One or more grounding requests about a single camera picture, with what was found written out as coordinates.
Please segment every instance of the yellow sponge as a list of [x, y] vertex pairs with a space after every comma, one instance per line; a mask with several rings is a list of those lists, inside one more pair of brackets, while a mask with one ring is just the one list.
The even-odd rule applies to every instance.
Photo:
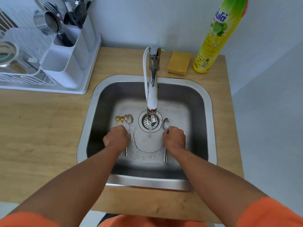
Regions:
[[191, 53], [174, 51], [169, 62], [167, 71], [170, 73], [186, 76], [187, 67], [191, 58]]

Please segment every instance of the wooden countertop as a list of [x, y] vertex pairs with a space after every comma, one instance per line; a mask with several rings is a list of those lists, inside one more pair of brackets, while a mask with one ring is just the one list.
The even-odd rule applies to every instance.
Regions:
[[[77, 164], [76, 152], [90, 99], [105, 78], [143, 75], [143, 50], [101, 47], [84, 95], [0, 89], [0, 201], [21, 203]], [[172, 52], [161, 53], [159, 77], [185, 78], [209, 93], [218, 166], [244, 177], [224, 56], [206, 74], [167, 73]], [[194, 192], [105, 187], [92, 210], [220, 223]]]

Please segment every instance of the dish soap bottle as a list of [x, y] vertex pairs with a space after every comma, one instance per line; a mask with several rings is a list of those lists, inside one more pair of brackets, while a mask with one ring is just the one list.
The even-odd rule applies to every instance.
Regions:
[[248, 0], [224, 0], [222, 2], [193, 63], [196, 72], [205, 73], [210, 69], [225, 42], [245, 15], [247, 6]]

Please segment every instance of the white dish rack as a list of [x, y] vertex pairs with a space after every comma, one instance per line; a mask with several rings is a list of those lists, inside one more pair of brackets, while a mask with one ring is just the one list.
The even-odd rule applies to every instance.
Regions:
[[21, 50], [38, 58], [40, 68], [34, 74], [0, 72], [0, 88], [84, 94], [93, 72], [101, 44], [89, 14], [83, 29], [62, 25], [62, 31], [74, 43], [65, 47], [55, 35], [46, 36], [37, 28], [10, 28], [0, 41], [15, 43]]

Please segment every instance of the white utensil holder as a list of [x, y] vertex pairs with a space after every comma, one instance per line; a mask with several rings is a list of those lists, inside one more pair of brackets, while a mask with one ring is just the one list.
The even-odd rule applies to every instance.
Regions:
[[41, 69], [62, 86], [78, 89], [83, 81], [83, 71], [89, 64], [89, 52], [95, 47], [96, 36], [89, 15], [83, 28], [62, 25], [62, 31], [74, 44], [65, 47], [58, 37], [55, 37], [48, 53], [44, 57]]

